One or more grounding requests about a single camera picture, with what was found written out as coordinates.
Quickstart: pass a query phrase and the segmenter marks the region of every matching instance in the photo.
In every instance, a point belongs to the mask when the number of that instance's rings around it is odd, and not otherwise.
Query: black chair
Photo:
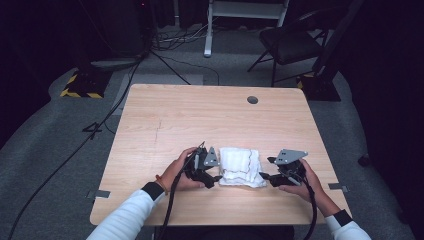
[[[259,39],[266,50],[247,71],[250,72],[258,63],[273,60],[271,87],[276,82],[314,72],[311,69],[295,76],[275,79],[277,64],[287,65],[320,56],[330,30],[336,28],[346,13],[346,6],[320,9],[304,14],[282,27],[263,30]],[[315,30],[320,30],[320,33],[312,36],[309,32]],[[271,58],[263,60],[268,54]]]

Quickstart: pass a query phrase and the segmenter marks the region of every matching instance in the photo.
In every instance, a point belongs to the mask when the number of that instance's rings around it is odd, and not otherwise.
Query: black wristband
[[[149,194],[153,201],[164,192],[163,188],[155,182],[148,182],[141,190]]]
[[[352,222],[352,218],[349,216],[349,214],[346,212],[345,209],[334,214],[333,216],[337,220],[337,222],[340,224],[340,227],[343,227],[344,225]]]

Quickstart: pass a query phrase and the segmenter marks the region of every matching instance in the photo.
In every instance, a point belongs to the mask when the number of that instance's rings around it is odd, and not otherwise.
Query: hand
[[[305,159],[300,159],[300,162],[303,164],[303,167],[306,170],[306,178],[308,179],[309,185],[314,190],[315,195],[321,195],[324,193],[321,182],[319,181],[315,172],[311,169],[311,166],[309,166]],[[303,200],[311,202],[309,191],[304,183],[301,186],[281,185],[278,188],[282,191],[299,195]]]
[[[165,172],[162,174],[162,182],[165,185],[166,189],[168,191],[171,191],[172,182],[175,179],[175,176],[177,176],[178,172],[180,172],[181,168],[184,165],[184,161],[186,157],[194,152],[197,149],[197,147],[192,147],[184,150],[180,157],[178,157],[177,160],[174,160],[165,170]],[[183,173],[181,174],[181,178],[178,181],[177,190],[186,190],[191,188],[203,188],[205,187],[205,184],[198,181],[193,181]]]
[[[315,201],[322,215],[324,215],[324,217],[328,217],[339,212],[340,208],[324,192],[321,182],[315,172],[311,169],[311,166],[309,166],[304,159],[300,159],[300,162],[303,164],[303,167],[305,167],[306,178],[308,179],[309,185],[315,192]],[[301,186],[281,185],[278,188],[282,191],[299,195],[303,200],[311,202],[309,191],[305,184],[302,184]]]

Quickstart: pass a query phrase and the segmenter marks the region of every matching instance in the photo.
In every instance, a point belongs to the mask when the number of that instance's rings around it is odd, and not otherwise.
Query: wooden table
[[[257,104],[247,101],[258,98]],[[205,141],[213,146],[257,149],[264,172],[276,174],[267,161],[282,148],[307,151],[305,159],[316,171],[331,198],[348,212],[317,126],[299,89],[145,85],[131,87],[99,189],[91,222],[99,224],[133,191],[155,180],[155,174],[182,150]],[[208,170],[212,176],[219,169]],[[168,206],[165,197],[146,225],[162,225]],[[300,197],[265,188],[220,186],[175,194],[169,225],[310,224],[311,205]],[[318,214],[318,223],[323,223]]]

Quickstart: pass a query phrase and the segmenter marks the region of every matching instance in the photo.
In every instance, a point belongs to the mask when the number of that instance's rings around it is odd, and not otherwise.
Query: crumpled white cloth
[[[265,187],[266,181],[259,172],[259,152],[254,149],[224,147],[219,149],[221,185],[247,185],[252,188]]]

